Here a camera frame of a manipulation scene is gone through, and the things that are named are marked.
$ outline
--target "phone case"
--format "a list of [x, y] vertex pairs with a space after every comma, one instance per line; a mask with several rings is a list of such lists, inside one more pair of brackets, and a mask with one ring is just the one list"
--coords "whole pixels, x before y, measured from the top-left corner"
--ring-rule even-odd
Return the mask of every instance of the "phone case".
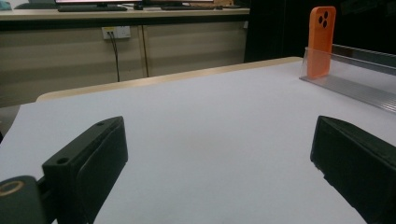
[[323, 77], [329, 74], [335, 7], [314, 7], [309, 19], [307, 75]]

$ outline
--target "black plastic part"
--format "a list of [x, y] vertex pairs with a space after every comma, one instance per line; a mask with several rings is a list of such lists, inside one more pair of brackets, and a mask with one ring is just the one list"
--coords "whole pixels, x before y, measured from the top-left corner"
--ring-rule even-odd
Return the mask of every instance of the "black plastic part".
[[143, 10], [143, 6], [139, 4], [134, 5], [134, 10]]
[[128, 161], [123, 118], [91, 126], [43, 164], [59, 224], [93, 223]]
[[48, 223], [33, 177], [23, 175], [0, 183], [0, 223]]
[[57, 201], [53, 196], [53, 190], [48, 188], [44, 177], [37, 181], [37, 185], [40, 191], [41, 203], [46, 214], [47, 223], [52, 223], [58, 214]]
[[311, 161], [367, 223], [396, 223], [396, 147], [320, 116]]

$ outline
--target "screw hole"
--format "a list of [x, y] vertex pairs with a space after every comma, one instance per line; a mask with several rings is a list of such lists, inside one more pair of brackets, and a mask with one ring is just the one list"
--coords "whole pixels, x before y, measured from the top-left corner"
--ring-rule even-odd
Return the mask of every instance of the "screw hole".
[[57, 164], [65, 164], [69, 161], [69, 159], [67, 158], [61, 158], [59, 160], [56, 161]]
[[22, 189], [23, 186], [24, 183], [20, 180], [8, 182], [0, 186], [0, 197], [17, 192], [18, 190]]

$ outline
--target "power cord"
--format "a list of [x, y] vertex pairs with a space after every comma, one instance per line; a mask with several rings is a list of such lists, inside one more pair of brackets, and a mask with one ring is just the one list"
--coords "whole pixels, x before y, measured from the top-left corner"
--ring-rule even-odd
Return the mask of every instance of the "power cord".
[[119, 70], [119, 52], [117, 50], [116, 37], [113, 32], [107, 32], [110, 36], [111, 43], [113, 44], [114, 55], [116, 56], [116, 66], [117, 66], [117, 81], [120, 82], [120, 70]]

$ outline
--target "dark wall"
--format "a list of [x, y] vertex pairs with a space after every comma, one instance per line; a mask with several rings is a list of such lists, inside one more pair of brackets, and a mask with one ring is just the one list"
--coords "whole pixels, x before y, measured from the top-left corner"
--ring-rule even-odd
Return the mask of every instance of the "dark wall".
[[233, 4], [241, 7], [250, 7], [250, 0], [233, 0]]
[[334, 44], [396, 54], [396, 12], [391, 13], [392, 1], [358, 0], [341, 8], [351, 1], [252, 0], [245, 62], [303, 57], [308, 44], [309, 13], [318, 6], [337, 9]]

